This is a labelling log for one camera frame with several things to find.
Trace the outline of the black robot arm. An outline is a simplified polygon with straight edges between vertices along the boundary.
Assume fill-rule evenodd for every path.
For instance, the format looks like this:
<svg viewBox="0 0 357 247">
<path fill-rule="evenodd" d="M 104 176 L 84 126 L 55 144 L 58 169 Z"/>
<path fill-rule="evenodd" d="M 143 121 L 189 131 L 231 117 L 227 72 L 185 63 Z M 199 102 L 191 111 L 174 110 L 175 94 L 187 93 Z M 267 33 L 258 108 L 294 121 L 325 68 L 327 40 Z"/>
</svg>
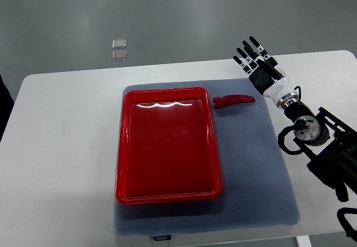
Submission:
<svg viewBox="0 0 357 247">
<path fill-rule="evenodd" d="M 278 145 L 289 155 L 304 153 L 307 168 L 347 202 L 348 189 L 356 191 L 356 131 L 324 108 L 314 114 L 301 101 L 301 88 L 292 88 L 278 61 L 254 38 L 243 41 L 233 59 L 255 89 L 282 110 L 292 122 L 278 135 Z"/>
</svg>

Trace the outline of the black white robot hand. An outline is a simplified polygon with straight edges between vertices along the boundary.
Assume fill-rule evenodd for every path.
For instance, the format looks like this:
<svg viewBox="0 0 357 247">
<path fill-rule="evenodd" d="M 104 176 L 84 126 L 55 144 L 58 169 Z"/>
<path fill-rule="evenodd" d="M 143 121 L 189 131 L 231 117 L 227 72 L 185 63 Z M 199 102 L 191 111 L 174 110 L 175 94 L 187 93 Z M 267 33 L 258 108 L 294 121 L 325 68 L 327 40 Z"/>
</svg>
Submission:
<svg viewBox="0 0 357 247">
<path fill-rule="evenodd" d="M 237 48 L 248 65 L 237 56 L 233 56 L 233 59 L 248 75 L 253 86 L 280 109 L 298 102 L 298 92 L 290 87 L 289 78 L 278 61 L 270 58 L 267 50 L 253 36 L 249 40 L 251 43 L 242 41 L 243 50 Z"/>
</svg>

